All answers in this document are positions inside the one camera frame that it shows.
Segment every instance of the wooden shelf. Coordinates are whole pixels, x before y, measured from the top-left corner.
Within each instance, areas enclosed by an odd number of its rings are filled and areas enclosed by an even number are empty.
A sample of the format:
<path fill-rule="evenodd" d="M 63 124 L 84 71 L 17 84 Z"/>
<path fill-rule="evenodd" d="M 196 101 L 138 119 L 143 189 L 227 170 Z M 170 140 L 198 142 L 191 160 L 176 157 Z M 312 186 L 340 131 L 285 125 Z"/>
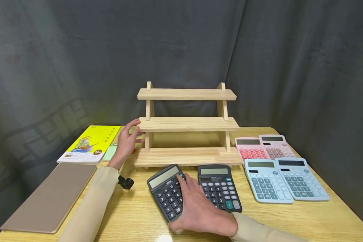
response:
<path fill-rule="evenodd" d="M 179 166 L 199 166 L 209 164 L 242 165 L 243 161 L 235 147 L 227 152 L 225 147 L 200 148 L 151 148 L 149 153 L 139 149 L 136 167 L 159 167 L 169 164 Z"/>
<path fill-rule="evenodd" d="M 151 117 L 140 118 L 141 132 L 208 132 L 238 131 L 239 126 L 233 117 Z"/>
<path fill-rule="evenodd" d="M 226 89 L 166 89 L 141 88 L 137 94 L 138 100 L 227 100 L 235 101 L 237 96 L 232 90 Z"/>

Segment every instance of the three-tier wooden display stand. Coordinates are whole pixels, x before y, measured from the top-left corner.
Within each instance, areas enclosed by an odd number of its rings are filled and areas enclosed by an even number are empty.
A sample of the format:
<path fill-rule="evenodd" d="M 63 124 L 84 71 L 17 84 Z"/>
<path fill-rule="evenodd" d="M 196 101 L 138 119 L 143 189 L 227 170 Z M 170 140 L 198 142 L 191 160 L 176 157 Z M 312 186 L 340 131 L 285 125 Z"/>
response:
<path fill-rule="evenodd" d="M 158 167 L 177 163 L 179 166 L 207 164 L 241 165 L 237 149 L 230 147 L 230 131 L 238 131 L 233 117 L 228 117 L 227 101 L 237 96 L 221 82 L 217 89 L 153 88 L 147 82 L 137 95 L 146 100 L 146 116 L 141 117 L 140 131 L 145 132 L 145 148 L 138 151 L 136 167 Z M 155 117 L 154 100 L 215 100 L 218 117 Z M 152 148 L 154 132 L 219 132 L 222 147 Z"/>

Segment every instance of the table surface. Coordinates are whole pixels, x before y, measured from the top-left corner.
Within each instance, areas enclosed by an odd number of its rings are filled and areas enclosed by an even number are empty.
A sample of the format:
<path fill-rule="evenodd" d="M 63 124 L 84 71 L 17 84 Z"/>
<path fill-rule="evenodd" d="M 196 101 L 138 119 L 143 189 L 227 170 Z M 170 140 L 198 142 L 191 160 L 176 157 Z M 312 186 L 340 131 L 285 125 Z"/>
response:
<path fill-rule="evenodd" d="M 258 137 L 260 134 L 277 132 L 268 127 L 242 127 L 238 132 L 230 133 L 232 146 L 236 137 Z M 218 133 L 215 132 L 156 133 L 153 147 L 215 147 L 219 146 L 218 140 Z M 95 241 L 230 241 L 228 237 L 214 234 L 170 232 L 146 183 L 161 168 L 135 168 L 135 159 L 136 155 L 131 155 L 121 169 L 121 175 L 132 178 L 135 184 L 131 190 L 116 186 Z M 107 162 L 101 162 L 98 167 L 106 165 Z M 182 167 L 182 171 L 197 178 L 196 167 Z M 232 175 L 243 207 L 242 213 L 262 224 L 298 235 L 308 241 L 363 242 L 363 222 L 313 170 L 312 172 L 329 194 L 330 201 L 263 204 L 254 199 L 242 166 L 233 166 Z M 56 234 L 3 231 L 0 233 L 0 242 L 57 241 L 87 193 L 89 184 Z"/>

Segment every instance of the beige notebook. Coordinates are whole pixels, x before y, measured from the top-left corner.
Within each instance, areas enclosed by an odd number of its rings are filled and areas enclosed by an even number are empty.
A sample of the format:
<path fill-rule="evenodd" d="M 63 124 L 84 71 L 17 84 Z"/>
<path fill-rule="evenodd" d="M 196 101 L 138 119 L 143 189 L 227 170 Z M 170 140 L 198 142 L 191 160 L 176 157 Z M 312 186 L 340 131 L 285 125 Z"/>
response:
<path fill-rule="evenodd" d="M 56 233 L 95 170 L 95 165 L 57 165 L 0 229 Z"/>

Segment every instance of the yellow book cover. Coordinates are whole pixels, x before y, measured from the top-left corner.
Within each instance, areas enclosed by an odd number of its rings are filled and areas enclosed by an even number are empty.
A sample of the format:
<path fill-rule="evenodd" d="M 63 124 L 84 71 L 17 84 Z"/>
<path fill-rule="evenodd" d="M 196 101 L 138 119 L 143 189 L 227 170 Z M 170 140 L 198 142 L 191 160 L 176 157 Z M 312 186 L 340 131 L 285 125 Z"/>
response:
<path fill-rule="evenodd" d="M 120 128 L 90 125 L 57 162 L 99 163 Z"/>

